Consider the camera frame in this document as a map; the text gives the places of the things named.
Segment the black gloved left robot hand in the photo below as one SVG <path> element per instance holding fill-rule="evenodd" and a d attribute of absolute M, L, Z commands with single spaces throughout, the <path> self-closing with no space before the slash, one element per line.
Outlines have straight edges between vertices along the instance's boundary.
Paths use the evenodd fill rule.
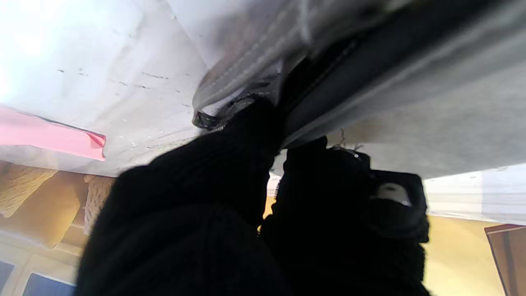
<path fill-rule="evenodd" d="M 226 126 L 120 174 L 90 234 L 76 296 L 428 296 L 422 180 L 368 155 L 281 147 L 257 100 Z"/>

